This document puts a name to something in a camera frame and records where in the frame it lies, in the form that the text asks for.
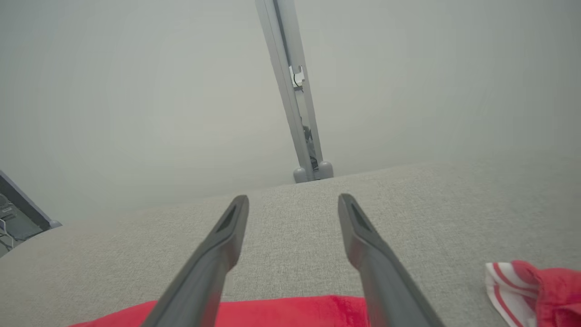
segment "red cloth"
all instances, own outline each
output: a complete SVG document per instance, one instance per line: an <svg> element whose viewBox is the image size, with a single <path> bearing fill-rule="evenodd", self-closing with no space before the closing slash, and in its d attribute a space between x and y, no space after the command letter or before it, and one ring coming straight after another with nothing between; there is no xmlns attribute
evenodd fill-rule
<svg viewBox="0 0 581 327"><path fill-rule="evenodd" d="M581 326L581 271L525 261L486 264L490 301L509 326Z"/></svg>
<svg viewBox="0 0 581 327"><path fill-rule="evenodd" d="M156 301L71 327L139 327ZM365 299L349 296L292 297L222 302L216 327L368 327Z"/></svg>

